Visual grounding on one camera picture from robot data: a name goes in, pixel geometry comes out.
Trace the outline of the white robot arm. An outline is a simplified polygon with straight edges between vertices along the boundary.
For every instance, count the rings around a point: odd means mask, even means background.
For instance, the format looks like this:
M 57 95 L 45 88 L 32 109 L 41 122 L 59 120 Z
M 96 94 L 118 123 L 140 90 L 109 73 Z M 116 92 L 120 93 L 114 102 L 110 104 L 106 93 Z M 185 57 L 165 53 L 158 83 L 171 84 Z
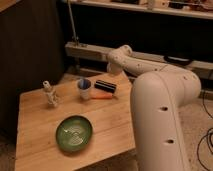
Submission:
M 199 77 L 171 64 L 137 59 L 128 45 L 111 50 L 107 60 L 110 73 L 136 76 L 130 110 L 139 171 L 191 171 L 179 108 L 199 96 Z

